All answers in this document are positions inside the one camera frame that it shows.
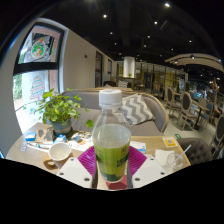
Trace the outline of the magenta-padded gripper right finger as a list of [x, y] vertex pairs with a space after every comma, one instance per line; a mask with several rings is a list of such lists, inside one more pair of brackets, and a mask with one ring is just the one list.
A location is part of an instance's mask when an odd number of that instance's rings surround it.
[[151, 154], [142, 154], [134, 147], [129, 147], [127, 165], [127, 186], [140, 188], [167, 175], [165, 169]]

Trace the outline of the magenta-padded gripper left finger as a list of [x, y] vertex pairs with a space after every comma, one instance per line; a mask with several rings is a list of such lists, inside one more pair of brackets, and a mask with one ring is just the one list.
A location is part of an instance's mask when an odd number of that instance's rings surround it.
[[78, 158], [71, 157], [57, 175], [84, 188], [96, 188], [98, 170], [94, 147], [90, 147]]

